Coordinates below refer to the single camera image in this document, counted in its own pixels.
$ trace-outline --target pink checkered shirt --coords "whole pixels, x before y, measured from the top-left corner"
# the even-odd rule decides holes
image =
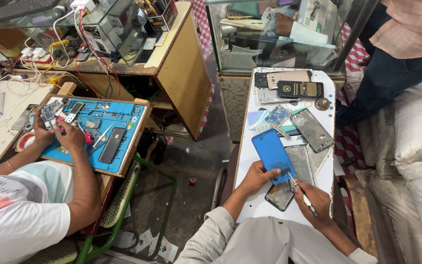
[[[422,57],[422,0],[382,0],[392,17],[371,43],[397,59]]]

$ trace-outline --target concrete floor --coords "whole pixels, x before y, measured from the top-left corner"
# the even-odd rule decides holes
[[[170,243],[179,247],[177,256],[202,225],[204,214],[210,210],[217,172],[227,167],[222,160],[229,159],[232,148],[216,80],[214,53],[205,64],[211,83],[215,85],[206,127],[197,142],[173,139],[161,164],[163,170],[177,179],[177,192],[164,235]],[[196,178],[195,187],[188,186],[190,178]],[[122,228],[135,228],[139,233],[150,228],[153,236],[158,234],[172,189],[168,183],[169,179],[157,173],[142,171],[130,203],[131,217],[123,221]],[[201,219],[196,220],[196,215],[201,215]]]

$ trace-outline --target white t-shirt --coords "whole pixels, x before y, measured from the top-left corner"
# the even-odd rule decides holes
[[[0,263],[20,263],[66,236],[73,168],[32,163],[0,175]]]

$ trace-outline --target blue jeans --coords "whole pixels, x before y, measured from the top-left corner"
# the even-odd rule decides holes
[[[390,20],[385,10],[386,7],[379,3],[359,36],[371,61],[356,92],[356,99],[337,112],[337,124],[347,125],[371,117],[392,103],[403,90],[422,82],[422,57],[396,59],[369,41]]]

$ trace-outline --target glass display case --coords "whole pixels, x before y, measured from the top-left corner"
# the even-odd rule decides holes
[[[59,5],[72,9],[72,1],[61,0]],[[74,28],[74,14],[56,23],[52,11],[42,11],[23,17],[0,22],[0,29],[20,28],[28,37],[34,39],[46,51],[52,43],[58,42],[54,30],[63,36],[77,35]],[[91,44],[104,54],[118,52],[131,67],[148,37],[144,25],[147,18],[134,0],[100,0],[97,7],[82,18],[82,25]]]
[[[219,72],[256,67],[337,72],[377,0],[206,0]],[[342,39],[345,23],[351,27]]]

